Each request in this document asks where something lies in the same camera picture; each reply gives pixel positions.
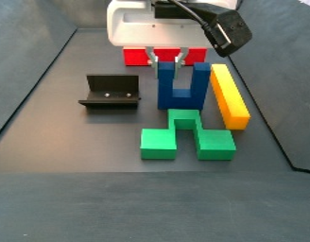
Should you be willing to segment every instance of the black bracket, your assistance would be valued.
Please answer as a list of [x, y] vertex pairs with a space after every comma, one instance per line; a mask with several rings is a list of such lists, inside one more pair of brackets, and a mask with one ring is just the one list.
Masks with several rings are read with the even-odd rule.
[[137, 107], [138, 75], [86, 75], [89, 95], [80, 103], [88, 108]]

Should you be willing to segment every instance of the blue arch block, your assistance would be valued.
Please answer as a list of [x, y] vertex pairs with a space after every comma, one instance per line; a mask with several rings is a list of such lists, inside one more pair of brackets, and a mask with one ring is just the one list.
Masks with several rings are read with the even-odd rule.
[[158, 63], [157, 107], [160, 110], [192, 109], [202, 110], [210, 76], [210, 64], [196, 62], [193, 65], [190, 89], [174, 89], [174, 63]]

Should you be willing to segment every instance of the toy block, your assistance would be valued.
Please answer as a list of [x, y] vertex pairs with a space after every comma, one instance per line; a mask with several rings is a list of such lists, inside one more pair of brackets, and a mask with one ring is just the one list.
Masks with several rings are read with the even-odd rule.
[[158, 63], [157, 78], [157, 107], [166, 109], [201, 110], [206, 95], [208, 81], [210, 75], [209, 63], [194, 63], [190, 89], [174, 89], [173, 62]]
[[174, 110], [169, 111], [169, 129], [194, 130], [202, 128], [202, 121], [198, 110]]
[[185, 65], [193, 65], [196, 62], [204, 62], [206, 55], [206, 48], [190, 47], [188, 56], [185, 57]]
[[[158, 56], [160, 61], [176, 61], [176, 56], [180, 53], [177, 47], [154, 47], [154, 54]], [[128, 66], [149, 65], [149, 57], [145, 47], [128, 47], [122, 48], [124, 62]], [[196, 62], [204, 62], [206, 48], [190, 47], [189, 53], [184, 59], [185, 65], [193, 65]]]
[[250, 113], [225, 64], [212, 65], [210, 83], [226, 128], [244, 130]]
[[124, 47], [125, 65], [149, 65], [149, 57], [145, 47]]
[[154, 48], [154, 54], [158, 56], [158, 61], [176, 61], [176, 56], [180, 53], [180, 48], [166, 47]]
[[176, 159], [176, 131], [144, 129], [141, 131], [140, 149], [142, 159]]
[[202, 130], [197, 132], [197, 153], [200, 160], [229, 161], [236, 152], [229, 130]]
[[141, 158], [174, 159], [176, 130], [193, 130], [200, 160], [232, 160], [236, 152], [229, 130], [204, 130], [198, 110], [169, 110], [169, 129], [141, 132]]

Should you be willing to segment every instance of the yellow rectangular bar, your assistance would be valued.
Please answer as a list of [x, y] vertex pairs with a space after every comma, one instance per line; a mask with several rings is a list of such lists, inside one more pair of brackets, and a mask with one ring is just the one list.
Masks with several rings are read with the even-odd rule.
[[225, 64], [212, 64], [210, 84], [226, 129], [244, 130], [250, 113]]

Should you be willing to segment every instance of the green l-shaped block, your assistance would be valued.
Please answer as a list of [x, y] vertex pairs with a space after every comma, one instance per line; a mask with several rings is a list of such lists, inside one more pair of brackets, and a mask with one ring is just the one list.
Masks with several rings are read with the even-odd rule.
[[176, 130], [193, 130], [200, 160], [232, 160], [236, 152], [229, 130], [204, 130], [198, 110], [169, 110], [169, 129], [141, 131], [141, 158], [170, 160], [177, 157]]

